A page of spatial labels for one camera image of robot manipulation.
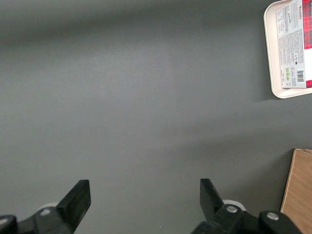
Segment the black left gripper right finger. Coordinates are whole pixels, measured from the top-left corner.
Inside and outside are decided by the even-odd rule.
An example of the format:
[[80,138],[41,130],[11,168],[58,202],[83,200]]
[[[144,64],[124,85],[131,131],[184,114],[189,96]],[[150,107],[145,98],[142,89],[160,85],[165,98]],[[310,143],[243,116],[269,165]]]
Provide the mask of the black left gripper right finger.
[[291,219],[275,211],[262,211],[258,217],[235,204],[226,204],[210,179],[200,180],[200,206],[205,216],[194,234],[300,234]]

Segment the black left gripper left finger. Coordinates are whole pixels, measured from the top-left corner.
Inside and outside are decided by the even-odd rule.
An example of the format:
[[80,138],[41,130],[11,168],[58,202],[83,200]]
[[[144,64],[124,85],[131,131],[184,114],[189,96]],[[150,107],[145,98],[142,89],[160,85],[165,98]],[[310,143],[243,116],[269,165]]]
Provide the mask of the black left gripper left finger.
[[54,207],[39,209],[25,220],[0,217],[2,234],[73,234],[91,205],[89,180],[80,180]]

